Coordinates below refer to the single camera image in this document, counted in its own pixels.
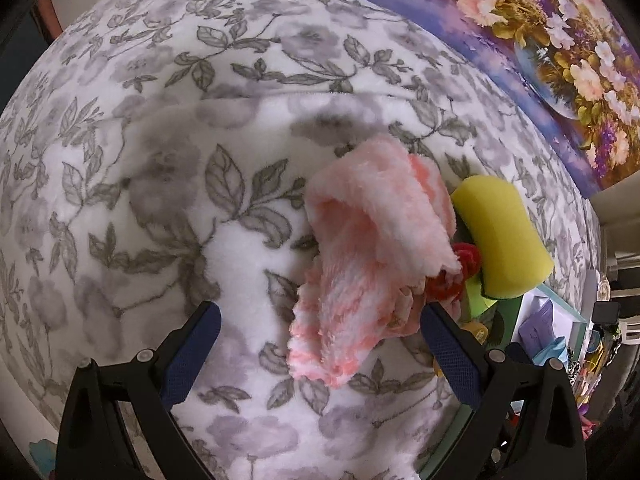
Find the gray leaf pattern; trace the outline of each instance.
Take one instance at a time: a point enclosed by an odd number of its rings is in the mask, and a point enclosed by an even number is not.
[[[226,335],[175,407],[216,478],[406,476],[405,440],[431,435],[427,457],[457,407],[419,335],[339,390],[286,363],[318,253],[306,180],[385,130],[450,190],[512,182],[556,263],[547,283],[580,303],[593,210],[529,118],[435,37],[364,0],[103,0],[0,117],[0,355],[59,424],[80,359],[122,362],[219,300]]]
[[[322,415],[325,407],[329,403],[330,391],[325,384],[320,381],[311,381],[303,377],[298,382],[300,394],[309,407],[318,415]]]
[[[288,377],[283,381],[280,381],[273,387],[267,400],[267,410],[279,408],[284,406],[287,402],[293,399],[295,393],[294,380],[292,377]]]
[[[287,324],[291,323],[294,319],[293,306],[298,300],[298,286],[270,270],[265,270],[264,273],[268,280],[267,293],[273,309],[281,320]]]
[[[235,217],[244,199],[244,179],[231,156],[220,146],[211,155],[205,172],[211,201]]]

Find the floral blanket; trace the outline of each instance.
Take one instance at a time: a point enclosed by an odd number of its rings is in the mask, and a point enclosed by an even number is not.
[[[79,361],[155,348],[203,299],[223,329],[174,407],[216,478],[412,478],[457,409],[420,336],[387,340],[339,390],[284,349],[316,254],[306,179],[375,133],[450,189],[521,192],[579,304],[598,226],[564,166],[489,78],[363,0],[103,0],[0,118],[0,352],[59,426]],[[154,463],[124,408],[150,475]]]

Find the blue gripper pad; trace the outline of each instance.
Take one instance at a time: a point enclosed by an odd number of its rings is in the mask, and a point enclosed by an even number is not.
[[[462,404],[477,410],[482,401],[480,373],[447,325],[428,304],[420,316],[420,330],[453,393]]]
[[[162,405],[170,410],[175,404],[184,402],[220,334],[222,314],[215,303],[209,306],[191,330],[175,357],[164,372],[160,397]]]

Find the red fabric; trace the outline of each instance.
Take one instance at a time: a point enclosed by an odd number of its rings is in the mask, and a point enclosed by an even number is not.
[[[460,275],[457,279],[452,280],[443,270],[436,278],[428,279],[425,292],[430,299],[433,298],[437,301],[450,300],[452,298],[454,300],[461,299],[466,280],[480,272],[482,259],[480,251],[475,245],[461,242],[453,244],[451,248],[462,264]]]

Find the gray screw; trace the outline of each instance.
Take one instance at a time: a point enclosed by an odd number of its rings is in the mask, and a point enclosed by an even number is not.
[[[556,357],[552,357],[551,359],[549,359],[549,366],[551,366],[554,370],[558,370],[558,371],[564,368],[562,361]]]
[[[493,350],[489,351],[489,359],[491,359],[491,361],[493,361],[494,363],[503,363],[506,357],[502,350],[494,348]]]
[[[140,352],[138,352],[138,355],[136,355],[136,359],[141,363],[148,363],[153,358],[154,358],[154,351],[149,348],[145,348],[144,350],[141,350]]]

